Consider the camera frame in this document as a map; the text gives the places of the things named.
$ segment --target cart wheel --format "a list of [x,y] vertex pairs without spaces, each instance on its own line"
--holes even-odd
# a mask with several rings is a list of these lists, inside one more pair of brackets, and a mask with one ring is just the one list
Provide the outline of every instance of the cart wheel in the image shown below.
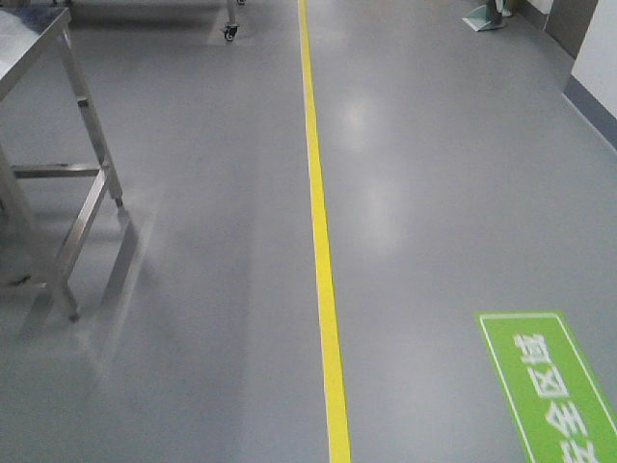
[[233,41],[235,38],[235,34],[238,32],[238,26],[226,26],[223,30],[223,34],[225,34],[226,41]]

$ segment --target wall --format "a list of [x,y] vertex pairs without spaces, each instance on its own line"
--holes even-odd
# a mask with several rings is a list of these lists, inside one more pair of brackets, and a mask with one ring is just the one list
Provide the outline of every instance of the wall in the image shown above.
[[600,0],[572,76],[617,118],[617,1]]

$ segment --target metal table frame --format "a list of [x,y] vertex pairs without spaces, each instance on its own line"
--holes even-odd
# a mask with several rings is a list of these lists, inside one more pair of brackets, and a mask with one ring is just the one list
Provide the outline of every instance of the metal table frame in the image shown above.
[[[11,62],[10,68],[2,69],[4,74],[0,76],[0,100],[13,88],[19,78],[38,59],[39,55],[53,42],[56,42],[81,117],[92,142],[97,162],[94,164],[11,166],[2,147],[0,147],[0,200],[9,220],[13,221],[23,237],[34,267],[32,275],[2,285],[0,288],[4,290],[47,289],[50,291],[54,302],[62,307],[68,313],[69,319],[74,322],[79,319],[78,304],[68,287],[68,278],[79,257],[105,193],[109,192],[118,207],[122,207],[122,190],[98,116],[94,110],[90,92],[73,54],[67,28],[70,22],[68,9],[47,9],[46,7],[8,9],[0,10],[0,15],[10,14],[16,17],[27,14],[32,16],[32,14],[36,15],[37,13],[44,15],[43,10],[52,15],[49,24],[46,25],[47,27],[39,33],[36,41],[28,42],[27,50],[24,50],[20,58]],[[23,29],[24,34],[27,33],[31,38],[32,32],[26,26]],[[4,32],[0,29],[0,38]],[[8,36],[0,39],[0,45],[1,41],[18,40],[20,40],[19,37]],[[44,177],[94,177],[90,193],[73,222],[60,251],[55,256],[17,183],[19,178]]]

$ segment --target green floor sign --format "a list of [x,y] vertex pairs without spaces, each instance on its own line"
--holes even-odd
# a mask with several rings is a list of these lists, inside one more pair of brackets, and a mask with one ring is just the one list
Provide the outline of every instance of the green floor sign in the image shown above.
[[617,462],[614,414],[563,314],[477,319],[529,462]]

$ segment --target yellow line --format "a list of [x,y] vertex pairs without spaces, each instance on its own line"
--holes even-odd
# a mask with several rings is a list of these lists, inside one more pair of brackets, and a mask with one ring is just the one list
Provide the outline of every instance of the yellow line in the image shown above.
[[307,0],[298,0],[300,10],[300,42],[302,50],[302,74],[305,89],[305,112],[307,118],[308,164],[310,173],[310,199],[312,211],[315,268],[319,299],[319,324],[321,327],[321,350],[324,366],[324,390],[328,419],[328,439],[331,463],[351,463],[351,445],[345,403],[345,384],[338,342],[336,321],[335,287],[330,260],[330,239],[321,176],[319,135],[312,85],[310,64],[309,26],[307,23]]

